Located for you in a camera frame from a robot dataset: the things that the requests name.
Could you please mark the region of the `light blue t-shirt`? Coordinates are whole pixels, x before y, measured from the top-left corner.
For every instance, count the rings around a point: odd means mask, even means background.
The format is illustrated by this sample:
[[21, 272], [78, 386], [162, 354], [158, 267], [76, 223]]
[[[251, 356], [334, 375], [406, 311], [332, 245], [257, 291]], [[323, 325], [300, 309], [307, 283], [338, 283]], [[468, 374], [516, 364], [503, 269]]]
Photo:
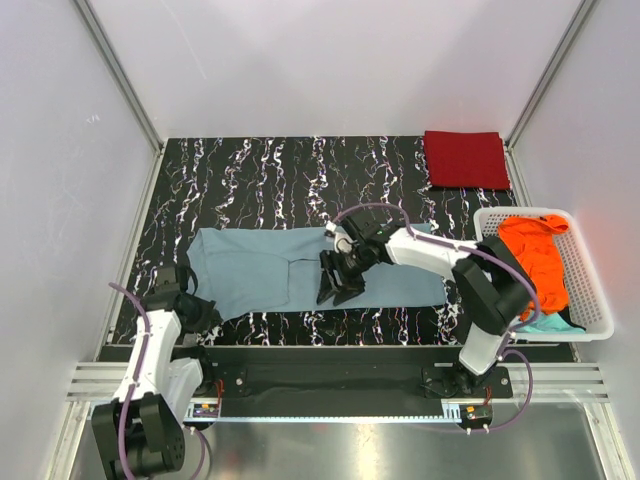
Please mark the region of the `light blue t-shirt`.
[[[201, 228], [187, 250], [196, 296], [216, 303], [221, 318], [248, 313], [334, 310], [316, 303], [320, 252], [330, 247], [322, 227], [290, 230]], [[410, 266], [379, 264], [364, 273], [365, 292], [342, 309], [442, 305], [442, 277]]]

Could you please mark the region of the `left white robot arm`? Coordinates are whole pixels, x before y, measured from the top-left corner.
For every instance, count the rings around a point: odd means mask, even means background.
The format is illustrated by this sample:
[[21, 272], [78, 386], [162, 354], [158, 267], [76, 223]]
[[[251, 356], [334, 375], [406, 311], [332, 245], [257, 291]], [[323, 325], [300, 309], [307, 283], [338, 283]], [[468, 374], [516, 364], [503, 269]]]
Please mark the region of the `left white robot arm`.
[[194, 395], [208, 394], [216, 372], [194, 350], [181, 357], [182, 333], [196, 333], [219, 319], [216, 305], [197, 297], [198, 280], [187, 265], [156, 271], [142, 298], [113, 284], [138, 313], [134, 346], [112, 399], [96, 406], [91, 427], [109, 479], [150, 479], [177, 472], [185, 461], [184, 418]]

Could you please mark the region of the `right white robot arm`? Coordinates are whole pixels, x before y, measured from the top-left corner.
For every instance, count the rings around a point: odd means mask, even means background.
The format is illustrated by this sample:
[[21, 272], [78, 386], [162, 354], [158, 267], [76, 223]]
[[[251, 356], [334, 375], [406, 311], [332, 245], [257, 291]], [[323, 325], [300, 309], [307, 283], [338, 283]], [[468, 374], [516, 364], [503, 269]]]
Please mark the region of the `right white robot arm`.
[[378, 223], [351, 209], [326, 225], [333, 246], [319, 255], [317, 303], [339, 306], [364, 293], [364, 275], [381, 265], [414, 267], [452, 281], [471, 325], [457, 361], [426, 389], [443, 397], [476, 396], [490, 383], [511, 324], [538, 301], [536, 287], [505, 243], [496, 236], [454, 241], [421, 233], [408, 222]]

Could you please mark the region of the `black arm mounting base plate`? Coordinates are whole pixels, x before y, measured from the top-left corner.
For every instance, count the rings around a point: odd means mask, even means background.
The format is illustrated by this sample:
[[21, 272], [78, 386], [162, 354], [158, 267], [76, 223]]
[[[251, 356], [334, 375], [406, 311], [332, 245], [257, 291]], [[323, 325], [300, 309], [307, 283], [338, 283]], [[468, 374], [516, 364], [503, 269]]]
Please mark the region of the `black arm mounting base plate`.
[[205, 350], [223, 383], [222, 416], [253, 421], [391, 419], [441, 413], [444, 400], [510, 400], [509, 373], [461, 378], [457, 347], [257, 347]]

